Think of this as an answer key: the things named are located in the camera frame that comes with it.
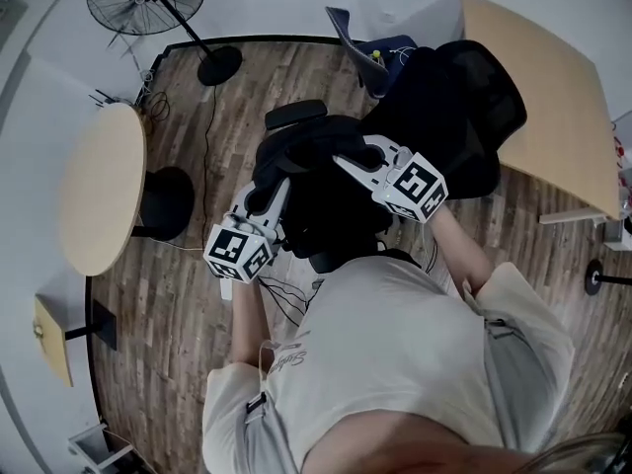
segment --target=wooden floor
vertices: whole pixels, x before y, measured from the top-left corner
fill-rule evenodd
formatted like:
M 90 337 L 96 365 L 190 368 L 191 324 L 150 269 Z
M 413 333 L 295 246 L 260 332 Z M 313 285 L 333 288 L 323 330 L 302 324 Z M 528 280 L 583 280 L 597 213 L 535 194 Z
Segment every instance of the wooden floor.
M 356 72 L 338 46 L 238 46 L 244 64 L 217 89 L 208 133 L 206 233 L 249 181 L 267 111 L 320 98 L 330 114 L 362 116 L 372 104 L 357 87 Z M 148 138 L 149 170 L 177 165 L 196 186 L 193 220 L 175 241 L 188 248 L 202 243 L 204 132 L 213 107 L 212 89 L 198 82 L 197 67 L 194 49 L 172 51 L 161 63 L 152 90 L 167 92 L 171 113 Z M 632 383 L 618 388 L 632 362 L 632 287 L 606 285 L 591 298 L 583 292 L 591 258 L 602 258 L 614 275 L 631 276 L 632 255 L 603 247 L 589 222 L 537 224 L 539 213 L 577 206 L 561 192 L 509 170 L 503 171 L 493 195 L 450 204 L 494 262 L 517 265 L 573 336 L 575 367 L 553 441 L 611 428 L 632 404 Z M 423 235 L 421 225 L 406 223 L 391 228 L 386 239 L 389 246 L 423 261 L 432 249 L 426 233 L 425 252 Z M 440 259 L 431 274 L 449 286 Z M 289 255 L 276 261 L 272 275 L 298 284 L 308 295 L 312 292 L 309 266 Z M 200 420 L 206 376 L 226 363 L 230 346 L 230 306 L 219 298 L 217 279 L 199 251 L 133 239 L 117 264 L 93 280 L 93 295 L 118 317 L 116 353 L 93 340 L 99 396 L 112 431 L 131 440 L 160 474 L 203 472 Z M 280 338 L 291 325 L 269 300 L 266 295 L 274 336 Z M 296 318 L 296 311 L 291 314 Z

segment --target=fan base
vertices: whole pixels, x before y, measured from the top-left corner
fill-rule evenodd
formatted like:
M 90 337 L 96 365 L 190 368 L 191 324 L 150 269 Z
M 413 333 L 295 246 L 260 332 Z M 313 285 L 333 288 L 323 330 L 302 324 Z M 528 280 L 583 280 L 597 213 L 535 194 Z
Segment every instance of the fan base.
M 232 45 L 212 52 L 212 59 L 205 58 L 197 69 L 197 79 L 204 86 L 217 86 L 230 79 L 241 66 L 241 51 Z

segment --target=wooden table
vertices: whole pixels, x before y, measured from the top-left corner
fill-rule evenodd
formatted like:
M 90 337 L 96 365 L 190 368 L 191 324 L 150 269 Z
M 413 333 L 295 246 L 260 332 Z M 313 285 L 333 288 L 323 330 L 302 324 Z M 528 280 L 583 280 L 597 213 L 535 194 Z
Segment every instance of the wooden table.
M 618 219 L 612 126 L 594 64 L 500 5 L 487 0 L 461 5 L 465 37 L 494 53 L 526 105 L 526 125 L 500 148 L 501 163 L 587 203 L 590 208 L 574 211 L 574 219 L 604 214 Z M 548 221 L 568 218 L 556 214 Z
M 48 366 L 66 386 L 72 386 L 66 341 L 88 334 L 97 334 L 111 349 L 117 350 L 117 317 L 96 301 L 93 302 L 91 312 L 91 317 L 86 318 L 85 327 L 65 331 L 44 300 L 36 296 L 33 333 L 39 340 L 41 352 Z
M 145 170 L 145 132 L 135 109 L 101 109 L 79 137 L 59 202 L 64 254 L 84 276 L 109 269 L 129 237 L 170 240 L 189 224 L 193 184 L 176 167 Z M 134 226 L 140 211 L 142 226 Z

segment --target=human arm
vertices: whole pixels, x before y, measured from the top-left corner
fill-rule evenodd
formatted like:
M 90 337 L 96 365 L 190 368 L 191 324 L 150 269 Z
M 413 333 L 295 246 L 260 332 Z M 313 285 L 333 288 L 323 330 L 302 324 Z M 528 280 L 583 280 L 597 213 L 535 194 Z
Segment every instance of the human arm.
M 445 204 L 434 213 L 429 225 L 459 294 L 463 296 L 466 280 L 476 294 L 494 269 L 483 249 L 465 233 Z
M 270 339 L 270 329 L 259 284 L 233 281 L 233 336 L 231 357 L 233 362 L 259 367 L 259 349 Z M 262 367 L 267 372 L 275 356 L 270 350 L 262 351 Z

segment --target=round table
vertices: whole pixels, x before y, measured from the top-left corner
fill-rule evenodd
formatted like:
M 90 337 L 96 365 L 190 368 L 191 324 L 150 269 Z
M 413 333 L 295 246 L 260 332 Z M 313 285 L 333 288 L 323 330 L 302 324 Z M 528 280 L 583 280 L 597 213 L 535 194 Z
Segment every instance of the round table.
M 59 234 L 80 274 L 105 272 L 131 236 L 171 240 L 189 224 L 191 179 L 176 167 L 146 172 L 146 153 L 142 121 L 126 104 L 99 110 L 79 137 L 61 183 Z

